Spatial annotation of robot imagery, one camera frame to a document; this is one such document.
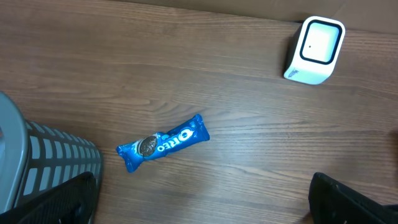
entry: black plastic part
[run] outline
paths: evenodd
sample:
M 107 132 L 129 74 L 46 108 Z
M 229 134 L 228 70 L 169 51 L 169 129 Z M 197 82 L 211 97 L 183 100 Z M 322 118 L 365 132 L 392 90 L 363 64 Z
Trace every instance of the black plastic part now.
M 98 188 L 84 172 L 35 199 L 0 215 L 0 223 L 88 223 L 97 204 Z
M 383 206 L 317 172 L 310 186 L 314 224 L 396 224 L 396 205 Z

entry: wooden floor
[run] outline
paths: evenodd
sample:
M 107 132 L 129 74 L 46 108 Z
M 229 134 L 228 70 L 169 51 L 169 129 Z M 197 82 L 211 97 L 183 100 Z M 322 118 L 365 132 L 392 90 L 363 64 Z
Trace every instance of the wooden floor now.
M 311 223 L 321 171 L 398 202 L 398 36 L 348 30 L 282 77 L 300 24 L 100 0 L 0 0 L 0 90 L 104 154 L 96 223 Z M 118 144 L 202 114 L 211 140 L 127 173 Z

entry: oreo snack pack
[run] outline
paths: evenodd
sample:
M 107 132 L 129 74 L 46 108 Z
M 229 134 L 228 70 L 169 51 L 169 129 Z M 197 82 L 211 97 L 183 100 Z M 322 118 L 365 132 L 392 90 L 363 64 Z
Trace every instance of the oreo snack pack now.
M 165 157 L 169 153 L 209 140 L 210 135 L 203 119 L 200 114 L 196 114 L 167 133 L 158 132 L 144 139 L 120 145 L 116 152 L 124 159 L 127 171 L 134 172 L 144 161 Z

